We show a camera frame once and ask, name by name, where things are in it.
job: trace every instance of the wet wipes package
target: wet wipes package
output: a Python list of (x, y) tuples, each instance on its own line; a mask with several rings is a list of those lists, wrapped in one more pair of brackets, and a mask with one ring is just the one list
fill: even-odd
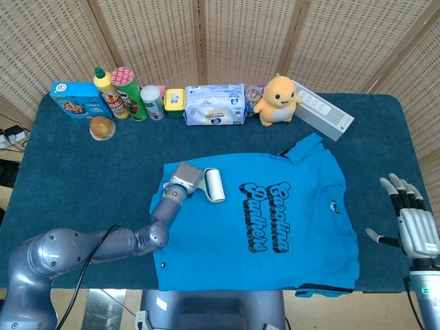
[(187, 86), (185, 94), (188, 126), (238, 125), (245, 121), (244, 84)]

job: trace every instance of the white lint roller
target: white lint roller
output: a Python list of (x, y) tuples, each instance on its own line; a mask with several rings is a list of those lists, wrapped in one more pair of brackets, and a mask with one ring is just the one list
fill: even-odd
[(205, 168), (198, 188), (205, 192), (206, 198), (210, 203), (221, 203), (226, 199), (223, 184), (221, 183), (220, 171), (216, 168)]

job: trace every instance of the yellow duck plush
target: yellow duck plush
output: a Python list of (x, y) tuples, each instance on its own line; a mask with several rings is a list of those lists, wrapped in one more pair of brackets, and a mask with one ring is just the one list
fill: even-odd
[(274, 122), (291, 122), (296, 103), (301, 102), (294, 82), (288, 77), (276, 74), (266, 85), (263, 97), (255, 105), (254, 112), (260, 114), (261, 124), (269, 127)]

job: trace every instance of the robotic hand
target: robotic hand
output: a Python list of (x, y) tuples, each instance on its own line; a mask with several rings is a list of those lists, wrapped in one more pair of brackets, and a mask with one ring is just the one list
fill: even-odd
[(424, 198), (412, 184), (392, 173), (389, 177), (391, 182), (381, 178), (380, 183), (390, 195), (399, 224), (399, 238), (379, 235), (371, 228), (365, 231), (378, 243), (402, 248), (413, 260), (410, 281), (423, 323), (426, 329), (440, 329), (440, 267), (435, 265), (440, 255), (440, 238), (435, 219), (425, 210)]
[(201, 169), (180, 163), (150, 216), (151, 224), (136, 232), (118, 226), (90, 233), (59, 228), (23, 242), (9, 259), (0, 330), (55, 329), (57, 316), (50, 289), (58, 275), (81, 264), (85, 264), (85, 272), (89, 262), (141, 256), (163, 248), (182, 202), (195, 192), (203, 177)]

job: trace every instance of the pink lid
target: pink lid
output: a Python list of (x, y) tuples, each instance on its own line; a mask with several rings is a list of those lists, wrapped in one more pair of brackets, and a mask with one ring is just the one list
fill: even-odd
[(133, 81), (135, 74), (129, 67), (117, 67), (111, 73), (111, 83), (115, 86), (125, 86)]

